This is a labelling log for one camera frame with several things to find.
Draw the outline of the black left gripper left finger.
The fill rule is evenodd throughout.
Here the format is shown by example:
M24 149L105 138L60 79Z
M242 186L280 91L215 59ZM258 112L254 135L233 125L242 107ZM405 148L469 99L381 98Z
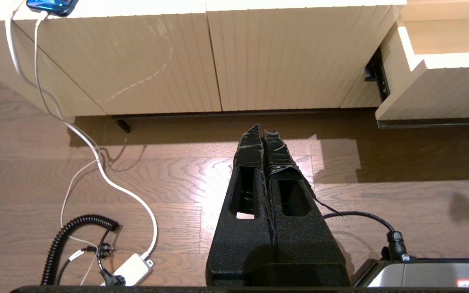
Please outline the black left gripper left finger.
M244 132L206 262L207 286L274 286L259 124Z

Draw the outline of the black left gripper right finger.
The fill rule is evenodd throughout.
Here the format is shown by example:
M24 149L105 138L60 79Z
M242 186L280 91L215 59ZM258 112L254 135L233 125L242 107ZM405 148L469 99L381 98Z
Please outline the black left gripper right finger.
M346 259L278 132L264 132L264 152L272 261L259 285L349 286Z

